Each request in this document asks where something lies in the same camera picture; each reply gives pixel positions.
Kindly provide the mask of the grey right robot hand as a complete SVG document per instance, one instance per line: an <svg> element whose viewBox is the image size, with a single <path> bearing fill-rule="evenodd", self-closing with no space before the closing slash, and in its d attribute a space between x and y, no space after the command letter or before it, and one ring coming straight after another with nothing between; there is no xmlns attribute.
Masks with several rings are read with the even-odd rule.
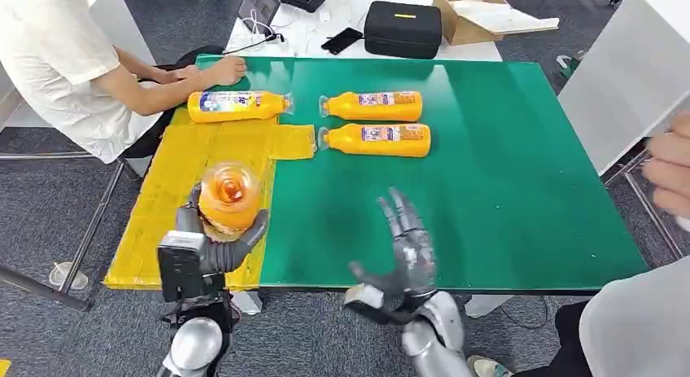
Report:
<svg viewBox="0 0 690 377"><path fill-rule="evenodd" d="M383 309L389 300L400 300L401 309L413 311L437 291L436 264L429 232L414 205L398 189L378 203L389 226L394 266L387 274L365 270L358 261L349 269L358 284L346 291L344 304Z"/></svg>

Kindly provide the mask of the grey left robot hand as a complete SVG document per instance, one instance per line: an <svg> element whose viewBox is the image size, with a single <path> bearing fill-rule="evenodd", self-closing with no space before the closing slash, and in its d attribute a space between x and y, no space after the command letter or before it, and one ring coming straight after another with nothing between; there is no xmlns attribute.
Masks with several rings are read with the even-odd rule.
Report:
<svg viewBox="0 0 690 377"><path fill-rule="evenodd" d="M214 241L210 239L203 228L200 217L199 197L201 185L195 183L185 204L176 211L176 230L201 234L203 246L200 263L203 274L230 273L242 265L259 241L264 237L269 223L269 211L261 209L251 226L233 241Z"/></svg>

